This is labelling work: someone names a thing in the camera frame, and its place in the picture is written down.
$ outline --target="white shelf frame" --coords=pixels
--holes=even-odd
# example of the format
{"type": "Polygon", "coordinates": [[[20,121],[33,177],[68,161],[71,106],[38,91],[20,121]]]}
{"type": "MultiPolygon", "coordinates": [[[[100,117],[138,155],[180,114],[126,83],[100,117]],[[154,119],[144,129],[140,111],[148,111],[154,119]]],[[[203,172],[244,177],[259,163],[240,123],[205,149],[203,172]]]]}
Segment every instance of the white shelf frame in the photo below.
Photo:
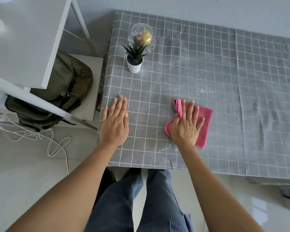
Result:
{"type": "MultiPolygon", "coordinates": [[[[81,11],[78,7],[77,1],[71,0],[71,6],[72,6],[72,9],[76,15],[76,18],[77,18],[80,26],[82,28],[82,31],[84,32],[84,34],[86,36],[87,44],[89,45],[89,48],[90,48],[93,56],[96,57],[97,53],[96,53],[95,47],[93,45],[93,42],[91,41],[88,29],[85,25],[85,22],[84,22],[84,19],[82,17],[81,11]]],[[[11,82],[9,82],[1,77],[0,77],[0,90],[7,93],[8,95],[11,95],[11,96],[16,97],[18,99],[21,99],[27,103],[30,103],[32,105],[39,107],[39,108],[42,108],[46,111],[49,111],[49,112],[54,113],[58,116],[61,116],[64,119],[67,119],[67,120],[72,121],[74,123],[80,124],[86,128],[97,130],[96,127],[88,124],[86,121],[81,120],[81,119],[77,118],[76,116],[73,116],[72,114],[56,107],[55,105],[45,101],[44,99],[42,99],[42,98],[40,98],[40,97],[38,97],[38,96],[28,92],[28,91],[25,91],[24,89],[21,89],[17,85],[15,85],[15,84],[13,84],[13,83],[11,83],[11,82]]]]}

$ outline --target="finger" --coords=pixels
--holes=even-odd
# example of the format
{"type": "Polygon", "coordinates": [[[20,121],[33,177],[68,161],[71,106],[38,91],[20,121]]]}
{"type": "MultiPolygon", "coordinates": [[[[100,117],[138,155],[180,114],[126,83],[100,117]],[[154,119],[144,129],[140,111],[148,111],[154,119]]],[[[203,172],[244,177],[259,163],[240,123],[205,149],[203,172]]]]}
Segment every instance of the finger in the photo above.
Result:
{"type": "Polygon", "coordinates": [[[129,116],[127,112],[124,114],[124,129],[129,130],[129,116]]]}
{"type": "Polygon", "coordinates": [[[122,101],[122,106],[121,106],[121,110],[120,110],[120,113],[119,113],[119,117],[120,118],[123,118],[125,116],[125,113],[127,111],[127,98],[124,97],[123,101],[122,101]]]}
{"type": "Polygon", "coordinates": [[[117,98],[115,98],[114,101],[113,101],[111,109],[109,110],[108,117],[110,117],[110,116],[112,116],[114,114],[114,110],[116,108],[116,104],[117,104],[117,98]]]}
{"type": "Polygon", "coordinates": [[[122,102],[123,102],[124,97],[122,95],[119,96],[119,100],[114,112],[114,116],[118,116],[122,107],[122,102]]]}
{"type": "Polygon", "coordinates": [[[186,100],[182,101],[182,119],[186,119],[186,100]]]}
{"type": "Polygon", "coordinates": [[[197,106],[197,109],[195,110],[194,114],[193,114],[193,117],[192,117],[192,123],[194,126],[197,125],[197,118],[198,118],[198,115],[199,115],[199,110],[200,110],[200,107],[197,106]]]}
{"type": "Polygon", "coordinates": [[[191,121],[191,119],[192,119],[193,106],[194,106],[194,100],[192,100],[189,103],[189,107],[188,107],[188,111],[187,111],[187,116],[186,116],[187,121],[191,121]]]}
{"type": "Polygon", "coordinates": [[[201,121],[198,123],[198,125],[197,125],[197,131],[200,131],[201,130],[201,128],[202,128],[202,125],[204,124],[204,121],[205,121],[205,118],[203,117],[202,119],[201,119],[201,121]]]}
{"type": "Polygon", "coordinates": [[[176,113],[176,114],[174,115],[173,123],[172,123],[171,125],[175,125],[175,127],[177,127],[177,126],[178,126],[178,123],[179,123],[179,116],[178,116],[178,114],[176,113]]]}
{"type": "Polygon", "coordinates": [[[107,110],[108,110],[108,106],[106,105],[103,111],[102,121],[106,120],[107,118],[107,110]]]}

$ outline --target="jeans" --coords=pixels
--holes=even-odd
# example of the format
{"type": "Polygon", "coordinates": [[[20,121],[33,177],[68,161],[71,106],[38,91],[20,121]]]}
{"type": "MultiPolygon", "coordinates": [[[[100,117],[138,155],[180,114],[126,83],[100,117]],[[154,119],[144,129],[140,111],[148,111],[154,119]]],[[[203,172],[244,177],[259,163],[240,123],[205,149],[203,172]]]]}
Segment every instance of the jeans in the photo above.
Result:
{"type": "MultiPolygon", "coordinates": [[[[149,169],[147,196],[137,229],[145,231],[193,231],[190,215],[180,210],[167,170],[149,169]]],[[[93,209],[85,232],[133,232],[133,200],[143,187],[141,169],[130,168],[123,178],[106,189],[93,209]]]]}

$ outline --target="gray tablecloth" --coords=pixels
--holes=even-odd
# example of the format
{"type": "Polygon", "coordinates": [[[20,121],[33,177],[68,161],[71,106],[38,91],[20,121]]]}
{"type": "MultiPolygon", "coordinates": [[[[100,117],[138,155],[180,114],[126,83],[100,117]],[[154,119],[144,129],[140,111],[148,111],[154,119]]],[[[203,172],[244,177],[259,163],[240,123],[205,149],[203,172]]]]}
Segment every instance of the gray tablecloth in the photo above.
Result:
{"type": "Polygon", "coordinates": [[[199,150],[213,172],[290,179],[290,39],[117,11],[102,107],[119,94],[130,132],[110,165],[186,169],[164,126],[174,98],[194,99],[214,109],[199,150]],[[132,74],[122,45],[136,23],[152,27],[157,46],[132,74]]]}

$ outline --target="pink cloth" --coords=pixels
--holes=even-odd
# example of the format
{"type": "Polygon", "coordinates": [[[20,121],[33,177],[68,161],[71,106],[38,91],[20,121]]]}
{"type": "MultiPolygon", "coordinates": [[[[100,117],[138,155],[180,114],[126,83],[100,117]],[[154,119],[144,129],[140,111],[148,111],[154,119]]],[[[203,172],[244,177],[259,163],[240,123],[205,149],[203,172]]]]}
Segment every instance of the pink cloth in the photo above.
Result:
{"type": "MultiPolygon", "coordinates": [[[[186,111],[188,110],[188,107],[189,107],[189,103],[186,103],[186,111]]],[[[182,118],[182,100],[181,99],[174,99],[174,108],[175,108],[175,111],[178,113],[179,118],[181,119],[182,118]]],[[[194,114],[196,109],[197,109],[197,105],[194,105],[192,114],[194,114]]],[[[200,130],[199,137],[195,143],[195,146],[198,148],[203,149],[205,147],[207,133],[208,133],[208,127],[209,127],[209,121],[211,120],[213,111],[214,110],[206,108],[206,107],[200,106],[200,108],[199,108],[199,115],[197,118],[197,124],[201,121],[201,119],[203,117],[205,117],[205,120],[204,120],[204,124],[200,130]]],[[[169,136],[171,136],[170,135],[170,127],[171,127],[172,123],[173,123],[173,120],[170,120],[166,124],[165,129],[164,129],[166,134],[169,136]]]]}

